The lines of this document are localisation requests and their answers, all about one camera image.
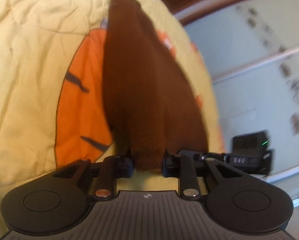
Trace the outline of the white sliding wardrobe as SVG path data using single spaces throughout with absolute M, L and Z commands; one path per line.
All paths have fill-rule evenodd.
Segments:
M 266 181 L 299 207 L 299 0 L 203 0 L 176 18 L 205 59 L 226 150 L 266 131 Z

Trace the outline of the yellow floral bed quilt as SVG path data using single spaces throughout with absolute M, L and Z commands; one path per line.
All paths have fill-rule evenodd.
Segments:
M 202 103 L 212 152 L 224 150 L 210 74 L 161 0 L 137 0 L 176 54 Z M 56 110 L 79 45 L 108 16 L 109 0 L 0 0 L 0 204 L 11 189 L 56 168 Z M 0 213 L 0 237 L 7 227 Z

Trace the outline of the brown knit sweater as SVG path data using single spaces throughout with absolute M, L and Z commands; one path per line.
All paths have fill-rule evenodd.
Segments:
M 110 0 L 103 105 L 138 170 L 161 168 L 166 153 L 209 149 L 192 89 L 136 0 Z

